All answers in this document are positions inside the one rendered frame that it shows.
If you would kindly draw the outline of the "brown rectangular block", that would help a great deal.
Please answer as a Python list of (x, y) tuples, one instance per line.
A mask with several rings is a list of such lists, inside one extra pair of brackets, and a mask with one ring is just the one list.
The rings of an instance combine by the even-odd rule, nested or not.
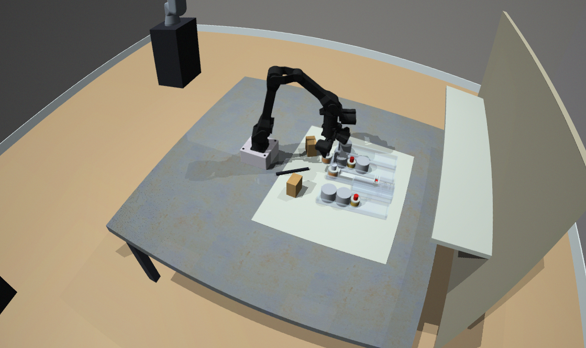
[(286, 182), (286, 195), (289, 195), (296, 199), (297, 194), (302, 189), (302, 178), (302, 175), (292, 173), (289, 180)]
[(317, 156), (317, 149), (315, 149), (317, 141), (315, 136), (306, 136), (305, 149), (307, 157)]

